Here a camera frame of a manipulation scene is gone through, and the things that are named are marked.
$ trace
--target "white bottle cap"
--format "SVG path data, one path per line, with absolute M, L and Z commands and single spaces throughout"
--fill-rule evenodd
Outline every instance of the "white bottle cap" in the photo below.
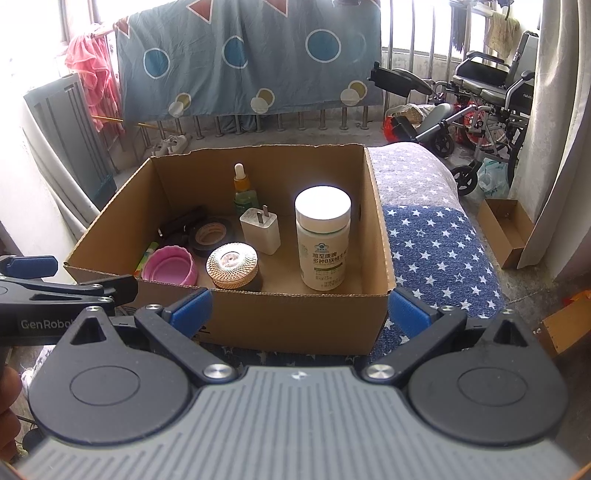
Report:
M 312 187 L 301 192 L 295 201 L 295 219 L 315 233 L 341 230 L 351 218 L 351 199 L 334 187 Z
M 246 174 L 244 173 L 244 165 L 241 163 L 237 163 L 234 165 L 234 171 L 236 172 L 236 179 L 242 180 L 246 178 Z

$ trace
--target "gray-blue sheet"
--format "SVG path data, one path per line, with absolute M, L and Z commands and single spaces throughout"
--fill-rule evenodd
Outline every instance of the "gray-blue sheet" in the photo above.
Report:
M 378 105 L 379 0 L 177 0 L 119 22 L 126 121 Z

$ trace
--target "gray ridged plate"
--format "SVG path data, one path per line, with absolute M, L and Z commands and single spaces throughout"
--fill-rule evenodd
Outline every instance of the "gray ridged plate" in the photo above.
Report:
M 204 388 L 160 434 L 103 449 L 51 439 L 17 468 L 28 480 L 563 480 L 577 471 L 549 440 L 495 450 L 448 439 L 397 390 L 347 367 L 250 367 Z

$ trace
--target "yellow towel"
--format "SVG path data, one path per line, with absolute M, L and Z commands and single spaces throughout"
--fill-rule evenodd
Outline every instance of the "yellow towel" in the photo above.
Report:
M 506 60 L 519 42 L 519 21 L 493 12 L 489 19 L 489 28 L 484 37 L 485 45 L 499 53 L 499 57 Z

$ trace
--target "gold textured lid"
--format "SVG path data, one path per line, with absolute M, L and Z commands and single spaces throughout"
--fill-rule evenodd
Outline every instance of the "gold textured lid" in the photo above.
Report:
M 253 247 L 242 243 L 222 245 L 207 259 L 207 273 L 220 288 L 235 290 L 248 284 L 258 272 Z

